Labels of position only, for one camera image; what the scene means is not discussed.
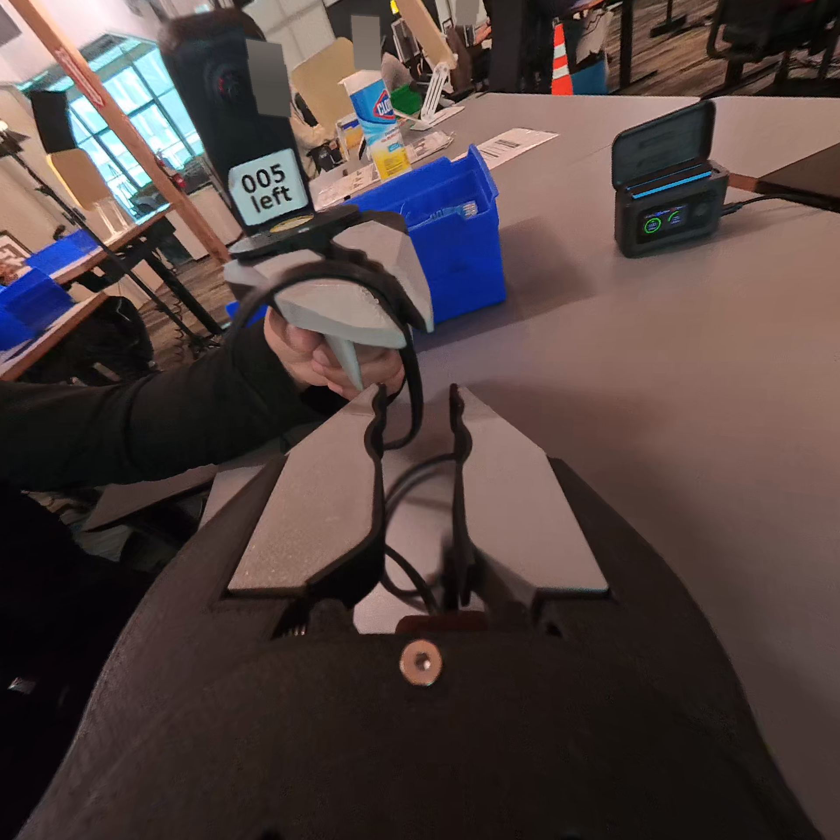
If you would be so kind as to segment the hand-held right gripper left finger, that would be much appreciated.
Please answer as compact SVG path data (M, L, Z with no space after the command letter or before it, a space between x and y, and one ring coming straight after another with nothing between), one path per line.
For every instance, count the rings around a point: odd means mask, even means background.
M384 564L383 387L293 447L230 582L235 596L363 598Z

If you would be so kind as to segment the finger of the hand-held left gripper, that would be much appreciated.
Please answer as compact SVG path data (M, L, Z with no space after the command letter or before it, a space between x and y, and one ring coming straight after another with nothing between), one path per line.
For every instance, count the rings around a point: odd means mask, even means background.
M416 316L406 323L434 331L434 307L421 262L400 214L363 214L357 224L335 235L337 254L358 266L398 281Z
M343 371L360 391L363 382L356 346L399 350L402 329L371 292L347 280L310 280L276 294L270 309L290 326L320 333Z

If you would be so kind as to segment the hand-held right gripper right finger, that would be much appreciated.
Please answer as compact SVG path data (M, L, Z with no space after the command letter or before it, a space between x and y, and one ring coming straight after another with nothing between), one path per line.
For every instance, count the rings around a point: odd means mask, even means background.
M459 385L450 387L450 427L455 604L604 597L604 573L541 447Z

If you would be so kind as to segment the blue plastic bin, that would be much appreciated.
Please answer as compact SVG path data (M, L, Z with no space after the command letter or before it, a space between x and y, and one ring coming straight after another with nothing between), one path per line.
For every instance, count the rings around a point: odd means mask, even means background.
M234 299L242 301L253 282L237 280L234 269L296 249L323 255L329 230L337 234L341 224L348 227L396 214L423 269L437 327L507 298L498 194L487 163L471 144L457 161L441 158L424 164L307 222L240 241L224 267L224 283Z

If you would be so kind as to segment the person's left forearm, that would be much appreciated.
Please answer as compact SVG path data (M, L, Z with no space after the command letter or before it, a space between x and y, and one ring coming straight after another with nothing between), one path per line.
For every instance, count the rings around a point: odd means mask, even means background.
M2 497L160 480L219 465L346 405L299 391L263 328L178 369L111 385L2 382Z

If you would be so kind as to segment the person's left hand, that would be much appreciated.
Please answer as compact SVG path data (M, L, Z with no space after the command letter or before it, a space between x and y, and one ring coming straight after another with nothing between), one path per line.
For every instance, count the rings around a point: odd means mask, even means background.
M310 386L322 386L349 401L361 392L354 387L320 333L291 326L275 310L269 309L264 320L264 334L269 347L299 391ZM384 385L388 395L401 390L405 373L398 352L357 345L356 357L360 363L363 389Z

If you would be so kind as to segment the beige acoustic panel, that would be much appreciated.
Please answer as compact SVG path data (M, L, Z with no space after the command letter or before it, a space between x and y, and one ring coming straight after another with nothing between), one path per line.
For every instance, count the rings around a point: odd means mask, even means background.
M289 79L318 123L334 130L336 123L353 111L342 81L354 72L352 42L339 37L291 70Z

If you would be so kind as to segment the blue white wipes canister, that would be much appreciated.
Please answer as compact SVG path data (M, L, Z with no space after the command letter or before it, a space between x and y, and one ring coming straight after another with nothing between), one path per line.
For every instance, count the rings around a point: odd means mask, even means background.
M411 171L390 93L377 70L357 70L341 80L360 123L366 147L381 181Z

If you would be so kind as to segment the printed paper sheet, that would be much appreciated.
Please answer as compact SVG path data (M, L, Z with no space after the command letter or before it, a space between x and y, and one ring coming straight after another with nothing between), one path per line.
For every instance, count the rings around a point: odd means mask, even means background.
M554 132L533 129L510 129L477 145L477 151L489 170L494 170L522 154L557 139Z

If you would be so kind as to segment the white phone stand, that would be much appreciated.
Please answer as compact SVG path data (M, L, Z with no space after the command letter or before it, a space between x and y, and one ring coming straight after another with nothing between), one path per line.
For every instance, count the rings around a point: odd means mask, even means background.
M392 109L397 118L410 124L411 130L430 130L443 117L438 117L438 108L445 98L445 87L450 85L456 93L457 84L463 80L463 67L457 62L447 66L437 64L432 72L425 93L421 95L408 69L393 56L384 56L382 60L383 78L390 91Z

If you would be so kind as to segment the orange traffic cone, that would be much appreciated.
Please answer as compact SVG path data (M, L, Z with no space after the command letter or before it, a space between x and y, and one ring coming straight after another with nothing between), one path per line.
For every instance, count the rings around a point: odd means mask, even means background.
M574 95L571 63L565 34L565 26L573 19L559 19L553 25L553 55L550 94L554 97Z

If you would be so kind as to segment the blue storage bin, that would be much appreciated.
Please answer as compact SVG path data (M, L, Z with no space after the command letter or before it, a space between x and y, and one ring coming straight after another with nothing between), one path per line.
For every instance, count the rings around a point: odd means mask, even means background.
M87 257L98 246L86 232L75 231L31 254L14 236L1 235L2 259L17 270L1 291L1 351L36 339L74 301L53 275Z

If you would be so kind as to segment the person's black clothing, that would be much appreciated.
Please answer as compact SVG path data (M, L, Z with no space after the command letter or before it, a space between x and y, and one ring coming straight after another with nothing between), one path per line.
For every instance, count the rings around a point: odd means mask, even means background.
M54 513L5 486L1 538L1 834L15 838L154 575L87 553Z

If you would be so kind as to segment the black device case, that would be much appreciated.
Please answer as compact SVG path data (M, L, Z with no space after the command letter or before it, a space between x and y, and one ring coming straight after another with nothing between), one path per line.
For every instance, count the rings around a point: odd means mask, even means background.
M710 157L716 117L713 100L699 101L615 137L614 238L624 257L717 232L730 173Z

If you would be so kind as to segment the black office chair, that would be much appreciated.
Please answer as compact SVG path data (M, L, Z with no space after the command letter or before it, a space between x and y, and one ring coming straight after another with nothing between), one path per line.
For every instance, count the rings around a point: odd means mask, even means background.
M710 21L707 55L726 63L724 88L742 81L746 65L791 53L824 54L824 68L838 40L838 1L720 1Z

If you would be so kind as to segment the wooden post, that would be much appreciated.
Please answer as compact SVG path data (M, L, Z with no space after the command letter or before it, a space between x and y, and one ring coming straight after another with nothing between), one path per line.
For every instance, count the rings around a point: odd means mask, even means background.
M219 264L227 263L230 260L230 255L224 242L216 236L192 200L178 189L172 183L171 178L163 172L156 162L151 147L103 86L98 75L90 68L79 49L60 29L43 3L12 1L10 5L68 77L73 80L79 91L100 113L106 124L117 135L132 157L142 166L165 200L171 204L209 255Z

